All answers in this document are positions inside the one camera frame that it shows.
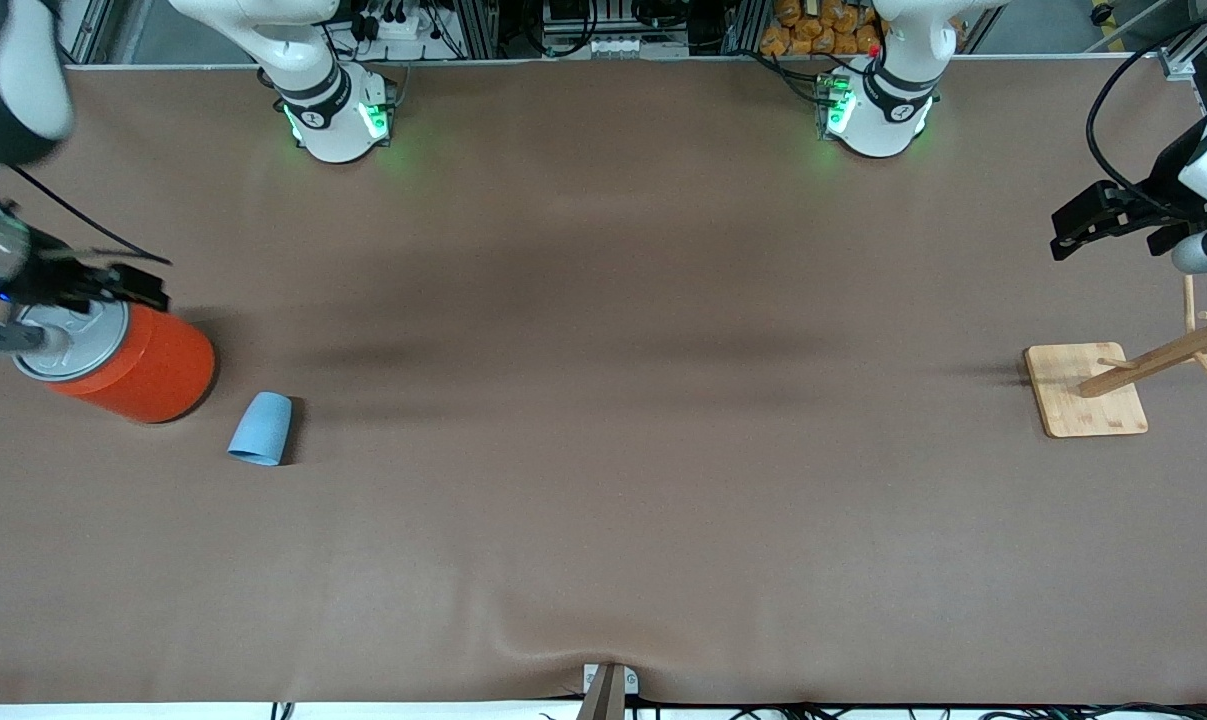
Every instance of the red canister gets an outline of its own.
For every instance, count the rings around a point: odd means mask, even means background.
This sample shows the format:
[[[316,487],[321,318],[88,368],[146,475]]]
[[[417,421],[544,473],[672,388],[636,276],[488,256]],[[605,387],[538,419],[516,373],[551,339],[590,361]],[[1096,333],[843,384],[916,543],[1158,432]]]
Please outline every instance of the red canister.
[[[19,320],[45,328],[54,349],[18,356],[21,371],[139,423],[179,418],[215,373],[216,355],[199,329],[144,305],[93,302],[87,314],[35,306]]]

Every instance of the brown table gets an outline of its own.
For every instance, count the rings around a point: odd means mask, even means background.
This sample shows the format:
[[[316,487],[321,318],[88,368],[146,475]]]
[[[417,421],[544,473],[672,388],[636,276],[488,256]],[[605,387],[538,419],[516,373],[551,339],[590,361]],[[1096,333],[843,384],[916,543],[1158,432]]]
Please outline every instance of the brown table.
[[[1206,379],[1051,441],[1020,365],[1180,328],[1138,238],[1048,256],[1113,68],[956,63],[892,160],[753,64],[421,69],[346,166],[252,74],[74,74],[36,175],[175,259],[225,369],[138,427],[0,361],[0,702],[552,696],[600,658],[664,701],[1207,701]],[[1197,117],[1142,63],[1100,133],[1139,177]],[[261,390],[303,398],[287,468],[225,456]]]

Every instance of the light blue plastic cup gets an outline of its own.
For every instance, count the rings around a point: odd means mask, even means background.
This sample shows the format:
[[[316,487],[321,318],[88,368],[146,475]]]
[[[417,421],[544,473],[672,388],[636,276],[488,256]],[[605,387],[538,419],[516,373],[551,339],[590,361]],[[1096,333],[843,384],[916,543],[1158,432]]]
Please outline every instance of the light blue plastic cup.
[[[229,441],[229,453],[255,466],[278,466],[292,425],[292,398],[278,392],[260,392],[238,421]]]

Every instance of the square wooden base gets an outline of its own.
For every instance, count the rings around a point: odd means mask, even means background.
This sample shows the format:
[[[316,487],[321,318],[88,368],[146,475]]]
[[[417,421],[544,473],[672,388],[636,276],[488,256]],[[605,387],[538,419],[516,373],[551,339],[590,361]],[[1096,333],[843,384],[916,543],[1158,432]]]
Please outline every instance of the square wooden base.
[[[1110,369],[1097,363],[1102,357],[1127,359],[1119,343],[1036,345],[1025,351],[1049,437],[1133,437],[1150,429],[1133,384],[1101,397],[1079,396],[1079,384]]]

